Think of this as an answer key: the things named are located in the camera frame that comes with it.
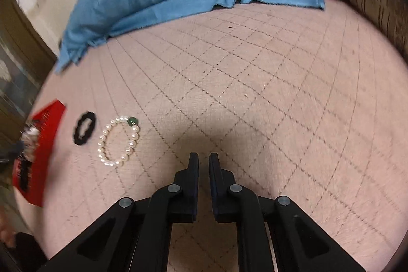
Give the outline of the white floral scrunchie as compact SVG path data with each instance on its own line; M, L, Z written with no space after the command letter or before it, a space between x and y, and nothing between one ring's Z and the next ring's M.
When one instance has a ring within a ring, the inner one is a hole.
M29 162L34 162L35 151L37 150L40 131L35 126L29 126L21 134L23 143L22 155Z

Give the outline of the red shallow tray box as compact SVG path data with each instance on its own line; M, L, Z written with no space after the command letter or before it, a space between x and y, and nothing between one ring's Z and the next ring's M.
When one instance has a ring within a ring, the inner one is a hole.
M65 109L66 106L56 99L32 116L27 127L35 126L40 131L34 162L25 160L22 151L14 162L12 184L35 206L43 206L48 164Z

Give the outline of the pink quilted mattress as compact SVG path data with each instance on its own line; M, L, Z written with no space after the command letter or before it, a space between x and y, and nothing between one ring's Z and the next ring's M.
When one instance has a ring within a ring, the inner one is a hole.
M66 111L44 205L16 197L53 256L121 197L200 159L198 218L172 232L170 271L236 271L212 214L208 157L264 197L287 195L367 271L407 232L407 64L352 8L252 3L122 35L52 74L35 103Z

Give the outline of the brown door with stained glass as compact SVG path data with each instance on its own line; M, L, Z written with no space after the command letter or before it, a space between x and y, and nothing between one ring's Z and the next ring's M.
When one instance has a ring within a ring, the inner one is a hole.
M1 0L2 148L19 139L56 59L17 0Z

